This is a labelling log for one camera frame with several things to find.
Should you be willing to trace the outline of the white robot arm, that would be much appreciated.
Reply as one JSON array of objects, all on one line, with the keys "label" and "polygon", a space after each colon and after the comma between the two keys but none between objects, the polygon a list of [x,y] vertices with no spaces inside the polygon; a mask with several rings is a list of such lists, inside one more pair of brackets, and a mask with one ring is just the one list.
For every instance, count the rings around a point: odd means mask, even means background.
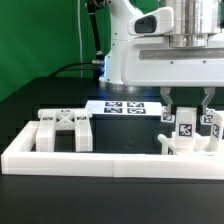
[{"label": "white robot arm", "polygon": [[91,18],[108,7],[111,47],[99,81],[115,88],[158,87],[168,106],[173,87],[202,87],[206,107],[224,87],[224,0],[158,0],[143,13],[130,0],[87,0]]}]

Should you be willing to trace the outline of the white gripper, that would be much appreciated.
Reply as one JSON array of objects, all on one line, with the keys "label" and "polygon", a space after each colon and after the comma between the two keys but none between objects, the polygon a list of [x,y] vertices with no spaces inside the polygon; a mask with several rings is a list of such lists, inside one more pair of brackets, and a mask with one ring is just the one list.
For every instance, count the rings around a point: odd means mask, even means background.
[{"label": "white gripper", "polygon": [[205,87],[199,107],[205,115],[214,87],[224,86],[224,37],[214,35],[207,47],[197,48],[171,48],[165,36],[132,39],[122,53],[121,79],[125,85],[161,87],[170,113],[170,87]]}]

